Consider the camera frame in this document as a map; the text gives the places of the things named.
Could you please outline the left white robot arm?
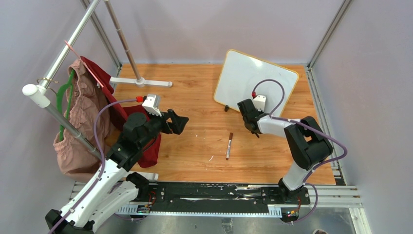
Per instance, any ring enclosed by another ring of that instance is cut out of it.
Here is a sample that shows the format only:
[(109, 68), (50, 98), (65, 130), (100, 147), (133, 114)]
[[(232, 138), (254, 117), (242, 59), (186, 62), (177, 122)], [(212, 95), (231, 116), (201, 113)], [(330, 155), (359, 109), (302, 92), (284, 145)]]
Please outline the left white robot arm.
[(149, 196), (149, 179), (131, 168), (160, 133), (179, 135), (188, 117), (172, 109), (160, 116), (144, 113), (129, 115), (117, 142), (82, 190), (60, 210), (50, 210), (45, 217), (51, 234), (93, 234), (126, 203), (144, 201)]

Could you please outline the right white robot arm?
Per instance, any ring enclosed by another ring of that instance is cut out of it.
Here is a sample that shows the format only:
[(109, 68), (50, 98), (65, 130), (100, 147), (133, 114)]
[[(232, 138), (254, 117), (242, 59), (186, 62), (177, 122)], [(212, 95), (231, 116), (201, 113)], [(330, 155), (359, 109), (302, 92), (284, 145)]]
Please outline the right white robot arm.
[(278, 182), (278, 197), (283, 203), (293, 202), (310, 172), (332, 154), (332, 144), (313, 117), (273, 117), (258, 111), (251, 99), (239, 102), (238, 107), (246, 129), (252, 134), (270, 134), (287, 140), (293, 163)]

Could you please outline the yellow-framed whiteboard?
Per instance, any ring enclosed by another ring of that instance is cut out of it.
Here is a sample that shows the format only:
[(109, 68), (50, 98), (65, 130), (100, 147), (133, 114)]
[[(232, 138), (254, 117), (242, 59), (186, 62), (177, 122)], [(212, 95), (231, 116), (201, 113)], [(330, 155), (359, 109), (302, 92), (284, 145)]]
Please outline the yellow-framed whiteboard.
[(266, 97), (264, 112), (280, 117), (299, 80), (297, 72), (233, 49), (227, 51), (214, 100), (239, 111), (237, 103)]

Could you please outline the brown whiteboard marker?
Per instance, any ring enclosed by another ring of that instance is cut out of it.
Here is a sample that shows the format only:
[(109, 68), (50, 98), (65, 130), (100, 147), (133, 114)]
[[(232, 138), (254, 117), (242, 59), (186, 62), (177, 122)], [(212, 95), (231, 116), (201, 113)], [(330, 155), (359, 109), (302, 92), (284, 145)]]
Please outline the brown whiteboard marker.
[(232, 144), (232, 139), (233, 139), (233, 133), (229, 133), (229, 138), (228, 138), (228, 145), (227, 145), (227, 151), (226, 151), (226, 156), (225, 159), (229, 160), (230, 158), (230, 150), (231, 150), (231, 144)]

